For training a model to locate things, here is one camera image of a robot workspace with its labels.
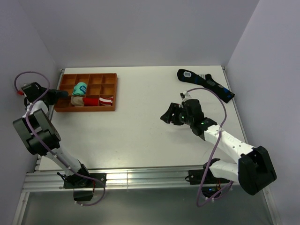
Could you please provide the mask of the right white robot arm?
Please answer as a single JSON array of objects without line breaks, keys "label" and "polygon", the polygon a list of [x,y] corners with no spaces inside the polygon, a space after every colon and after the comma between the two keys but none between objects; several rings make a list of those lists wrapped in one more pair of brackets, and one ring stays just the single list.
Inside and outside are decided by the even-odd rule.
[{"label": "right white robot arm", "polygon": [[176,126],[188,125],[193,134],[213,144],[215,149],[221,149],[234,161],[228,163],[210,156],[203,165],[202,183],[229,180],[239,183],[246,193],[255,195],[277,179],[268,151],[263,146],[244,143],[205,117],[199,100],[171,103],[160,119]]}]

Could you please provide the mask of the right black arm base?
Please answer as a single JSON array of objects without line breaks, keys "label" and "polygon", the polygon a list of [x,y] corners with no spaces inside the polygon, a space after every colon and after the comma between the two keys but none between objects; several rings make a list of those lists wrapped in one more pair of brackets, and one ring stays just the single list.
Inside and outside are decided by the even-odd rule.
[{"label": "right black arm base", "polygon": [[236,164],[231,164],[213,158],[205,163],[202,169],[192,169],[188,171],[185,181],[190,185],[200,185],[200,194],[205,198],[214,197],[219,199],[231,190],[232,185],[238,179],[238,169]]}]

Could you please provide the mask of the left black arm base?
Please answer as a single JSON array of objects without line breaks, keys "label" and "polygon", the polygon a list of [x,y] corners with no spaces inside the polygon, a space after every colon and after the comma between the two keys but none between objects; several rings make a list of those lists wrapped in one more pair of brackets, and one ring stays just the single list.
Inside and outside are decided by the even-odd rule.
[{"label": "left black arm base", "polygon": [[71,184],[64,179],[63,188],[73,190],[73,199],[76,202],[89,202],[92,200],[96,188],[101,188],[105,191],[106,173],[91,173],[92,180],[82,178],[77,183]]}]

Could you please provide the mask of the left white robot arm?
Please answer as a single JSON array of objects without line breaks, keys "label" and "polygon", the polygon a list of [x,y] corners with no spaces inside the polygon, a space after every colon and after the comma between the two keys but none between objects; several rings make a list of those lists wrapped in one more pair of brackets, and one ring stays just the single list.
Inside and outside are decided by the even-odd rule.
[{"label": "left white robot arm", "polygon": [[65,172],[64,175],[58,173],[64,182],[88,186],[91,183],[89,171],[60,145],[61,137],[47,116],[50,106],[68,97],[68,92],[47,90],[37,82],[25,85],[22,91],[26,113],[13,121],[13,126],[28,152],[56,163]]}]

